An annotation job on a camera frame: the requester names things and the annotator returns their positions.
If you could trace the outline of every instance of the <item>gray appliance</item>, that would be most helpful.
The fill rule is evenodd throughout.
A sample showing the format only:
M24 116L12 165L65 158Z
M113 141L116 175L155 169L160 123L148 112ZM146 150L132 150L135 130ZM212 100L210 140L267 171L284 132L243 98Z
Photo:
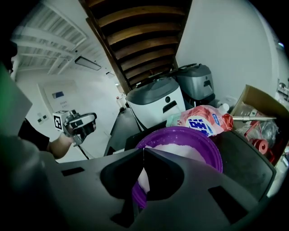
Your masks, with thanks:
M142 131L186 110L179 84L173 78L154 79L130 91L126 100Z
M206 65L185 65L170 75L176 77L180 85L187 110L198 105L212 104L215 99L213 78Z

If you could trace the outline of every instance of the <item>purple bucket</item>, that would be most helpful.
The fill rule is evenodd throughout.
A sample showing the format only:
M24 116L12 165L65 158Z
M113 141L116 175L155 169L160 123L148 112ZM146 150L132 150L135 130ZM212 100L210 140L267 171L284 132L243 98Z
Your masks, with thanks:
M159 129L144 137L136 148L152 148L162 144L175 143L177 145L188 145L195 148L205 159L208 165L223 172L222 158L216 145L200 131L187 127L167 127ZM142 208L146 206L146 193L136 182L132 188L133 200Z

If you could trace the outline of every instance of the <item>metal rod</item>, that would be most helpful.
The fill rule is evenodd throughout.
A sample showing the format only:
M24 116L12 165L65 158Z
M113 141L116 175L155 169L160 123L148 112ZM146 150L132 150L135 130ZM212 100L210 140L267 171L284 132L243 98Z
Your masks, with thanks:
M276 117L263 117L263 116L233 116L233 121L252 121L252 120L275 120Z

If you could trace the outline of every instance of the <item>white powder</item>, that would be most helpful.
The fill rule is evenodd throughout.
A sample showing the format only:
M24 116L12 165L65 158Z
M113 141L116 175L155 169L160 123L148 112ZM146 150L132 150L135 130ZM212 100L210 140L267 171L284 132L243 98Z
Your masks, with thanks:
M154 147L154 149L165 151L165 152L170 152L181 157L186 157L186 158L190 158L190 159L205 163L205 160L201 156L201 154L195 148L192 148L191 146L188 146L188 145L177 145L175 143L169 143L165 145L160 144ZM148 175L145 169L142 170L138 178L138 182L141 188L145 191L145 193L149 192L149 179L148 179Z

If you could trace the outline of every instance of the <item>wooden stair tread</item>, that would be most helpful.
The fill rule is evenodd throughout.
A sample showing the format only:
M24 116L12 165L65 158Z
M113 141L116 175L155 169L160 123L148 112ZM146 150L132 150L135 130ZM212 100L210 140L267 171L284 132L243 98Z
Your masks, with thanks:
M172 48L166 48L158 51L149 52L140 56L137 56L131 60L125 61L121 63L121 68L123 71L128 70L131 67L139 65L141 63L157 59L159 57L167 56L167 55L174 55L175 50Z
M163 72L163 71L166 71L166 70L170 70L171 68L169 66L164 66L162 68L157 68L158 72ZM149 72L146 72L146 73L143 73L143 74L140 74L138 75L137 77L135 78L132 78L129 80L130 82L130 85L134 85L144 79L147 79L149 76L151 76L152 74L149 73Z
M138 6L128 9L123 9L112 14L106 15L98 20L100 27L104 27L110 23L116 22L118 20L129 18L132 16L143 15L143 14L177 14L185 15L181 8L172 6Z
M160 61L157 61L157 62L154 62L154 63L149 63L147 65L144 65L144 66L135 68L133 70L130 70L127 73L125 73L125 75L129 79L129 78L132 78L132 77L134 77L134 76L136 76L138 74L141 74L141 73L143 73L145 71L151 70L153 68L170 64L171 62L172 62L171 59L165 59L165 60L160 60Z
M181 26L177 23L150 23L143 24L135 27L130 27L121 31L118 31L107 37L109 45L115 44L121 40L156 31L180 31Z
M176 36L167 36L167 37L161 37L161 38L148 39L148 40L137 42L132 45L126 46L124 48L121 48L120 50L115 52L115 56L117 59L121 59L127 55L131 55L133 53L136 53L138 51L142 51L148 48L162 46L162 45L169 45L169 44L177 44L177 43L178 43L178 40Z
M103 1L105 1L105 0L88 0L88 1L87 1L87 4L88 4L89 7L93 7L93 6L95 6L95 5L97 5L98 3L101 3L101 2L103 2Z

